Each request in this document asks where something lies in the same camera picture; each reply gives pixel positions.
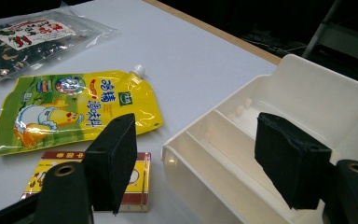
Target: white plastic container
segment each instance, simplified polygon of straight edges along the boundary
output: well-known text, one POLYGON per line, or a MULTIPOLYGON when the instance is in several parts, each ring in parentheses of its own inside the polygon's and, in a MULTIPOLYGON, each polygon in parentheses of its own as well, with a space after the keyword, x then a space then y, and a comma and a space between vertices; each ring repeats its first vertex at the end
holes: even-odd
POLYGON ((260 112, 332 148, 331 163, 358 161, 358 82, 287 55, 273 74, 254 78, 164 144, 169 183, 204 223, 322 224, 323 201, 316 210, 289 209, 255 160, 260 112))

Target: yellow plastic pouch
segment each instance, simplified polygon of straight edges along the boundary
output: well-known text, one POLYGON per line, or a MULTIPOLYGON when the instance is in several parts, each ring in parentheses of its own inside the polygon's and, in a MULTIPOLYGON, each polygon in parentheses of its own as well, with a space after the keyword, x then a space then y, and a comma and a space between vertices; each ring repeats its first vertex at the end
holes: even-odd
POLYGON ((136 133, 163 124, 153 90, 133 72, 19 77, 0 114, 0 156, 94 140, 133 113, 136 133))

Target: white cap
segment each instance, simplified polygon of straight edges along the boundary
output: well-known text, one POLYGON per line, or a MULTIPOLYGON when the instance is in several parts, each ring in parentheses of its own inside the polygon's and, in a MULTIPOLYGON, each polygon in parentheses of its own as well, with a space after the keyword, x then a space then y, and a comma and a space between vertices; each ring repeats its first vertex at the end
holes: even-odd
POLYGON ((136 64, 131 70, 131 73, 136 74, 140 78, 144 77, 145 72, 144 66, 140 64, 136 64))

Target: white table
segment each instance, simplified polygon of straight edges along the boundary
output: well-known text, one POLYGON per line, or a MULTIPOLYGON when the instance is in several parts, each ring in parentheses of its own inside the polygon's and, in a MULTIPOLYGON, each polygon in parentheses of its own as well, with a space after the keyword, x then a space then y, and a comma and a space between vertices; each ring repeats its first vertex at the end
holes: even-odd
MULTIPOLYGON (((94 214, 95 223, 197 222, 196 211, 190 211, 166 181, 161 147, 251 78, 272 73, 276 64, 141 0, 95 0, 74 9, 116 28, 117 36, 43 74, 130 71, 142 64, 165 121, 163 127, 137 136, 138 150, 152 153, 149 211, 94 214)), ((14 85, 14 79, 0 83, 0 108, 14 85)), ((48 150, 85 150, 89 145, 48 150)), ((0 210, 19 200, 44 150, 0 157, 0 210)))

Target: plastic bag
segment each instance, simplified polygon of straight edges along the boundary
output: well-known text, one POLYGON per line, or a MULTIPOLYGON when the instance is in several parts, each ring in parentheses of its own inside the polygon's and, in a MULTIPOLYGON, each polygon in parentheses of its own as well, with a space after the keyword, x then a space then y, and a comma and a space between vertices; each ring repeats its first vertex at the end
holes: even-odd
POLYGON ((67 11, 73 10, 68 8, 0 24, 0 81, 20 77, 49 61, 62 61, 62 56, 69 57, 113 36, 113 28, 71 15, 67 11))
POLYGON ((94 140, 129 113, 137 134, 163 124, 151 86, 133 72, 19 77, 1 109, 0 156, 94 140))

